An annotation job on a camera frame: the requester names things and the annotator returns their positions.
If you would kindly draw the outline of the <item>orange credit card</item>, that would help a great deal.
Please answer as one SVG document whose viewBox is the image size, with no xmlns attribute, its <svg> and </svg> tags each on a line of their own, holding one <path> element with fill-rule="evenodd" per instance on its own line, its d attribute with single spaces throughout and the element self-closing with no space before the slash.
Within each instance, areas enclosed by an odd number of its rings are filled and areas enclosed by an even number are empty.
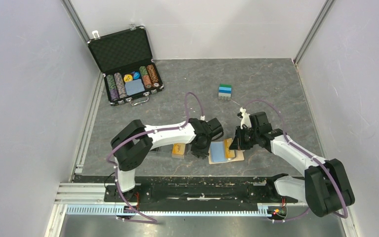
<svg viewBox="0 0 379 237">
<path fill-rule="evenodd" d="M 225 158 L 230 161 L 236 157 L 235 151 L 230 149 L 230 146 L 233 142 L 232 138 L 228 138 L 224 140 L 224 151 L 225 151 Z"/>
</svg>

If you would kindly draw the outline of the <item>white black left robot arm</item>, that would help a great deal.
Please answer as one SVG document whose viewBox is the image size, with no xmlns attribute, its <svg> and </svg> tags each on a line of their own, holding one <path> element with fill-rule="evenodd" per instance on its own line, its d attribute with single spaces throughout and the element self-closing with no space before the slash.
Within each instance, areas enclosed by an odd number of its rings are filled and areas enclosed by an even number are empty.
<svg viewBox="0 0 379 237">
<path fill-rule="evenodd" d="M 123 201 L 135 196 L 135 170 L 149 151 L 167 145 L 184 143 L 198 158 L 209 156 L 211 142 L 224 134 L 217 118 L 204 121 L 197 118 L 170 125 L 144 125 L 141 120 L 131 121 L 111 140 L 112 151 L 107 160 L 115 165 L 116 194 Z"/>
</svg>

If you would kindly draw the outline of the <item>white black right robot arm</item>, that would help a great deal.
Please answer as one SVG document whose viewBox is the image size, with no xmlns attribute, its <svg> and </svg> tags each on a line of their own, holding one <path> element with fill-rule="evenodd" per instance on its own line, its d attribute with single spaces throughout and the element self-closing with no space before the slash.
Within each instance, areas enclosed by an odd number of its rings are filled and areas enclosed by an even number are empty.
<svg viewBox="0 0 379 237">
<path fill-rule="evenodd" d="M 355 203 L 355 195 L 340 160 L 325 159 L 300 146 L 282 129 L 272 128 L 265 112 L 249 114 L 241 108 L 237 115 L 241 124 L 235 129 L 230 150 L 249 150 L 258 145 L 284 159 L 302 175 L 295 178 L 281 173 L 269 178 L 265 188 L 269 200 L 290 197 L 306 203 L 318 217 L 347 217 L 347 208 Z"/>
</svg>

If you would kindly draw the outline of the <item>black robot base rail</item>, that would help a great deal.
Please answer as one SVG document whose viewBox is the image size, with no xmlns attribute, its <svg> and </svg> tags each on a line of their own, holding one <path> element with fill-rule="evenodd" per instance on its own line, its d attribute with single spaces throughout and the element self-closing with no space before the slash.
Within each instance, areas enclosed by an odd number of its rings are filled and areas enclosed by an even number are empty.
<svg viewBox="0 0 379 237">
<path fill-rule="evenodd" d="M 266 177 L 137 176 L 124 193 L 139 211 L 254 211 L 257 204 L 296 203 L 272 194 Z"/>
</svg>

